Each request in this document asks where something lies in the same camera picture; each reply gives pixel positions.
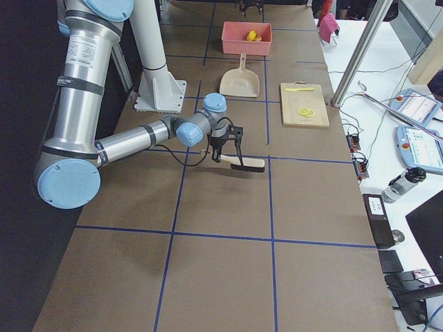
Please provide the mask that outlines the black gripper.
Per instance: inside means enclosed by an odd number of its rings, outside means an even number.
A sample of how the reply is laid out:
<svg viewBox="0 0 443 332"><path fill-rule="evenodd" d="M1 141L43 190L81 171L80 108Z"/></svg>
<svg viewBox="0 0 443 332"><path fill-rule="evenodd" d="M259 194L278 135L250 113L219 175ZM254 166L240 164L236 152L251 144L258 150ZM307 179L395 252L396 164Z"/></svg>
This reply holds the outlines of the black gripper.
<svg viewBox="0 0 443 332"><path fill-rule="evenodd" d="M211 159L216 163L221 162L222 147L227 141L233 140L236 148L236 154L242 154L241 143L243 136L243 128L237 127L235 125L229 124L226 128L225 133L220 137L210 137L210 146L213 149Z"/></svg>
<svg viewBox="0 0 443 332"><path fill-rule="evenodd" d="M264 0L235 0L235 7L246 16L249 8L256 8L258 14L261 15L264 9Z"/></svg>

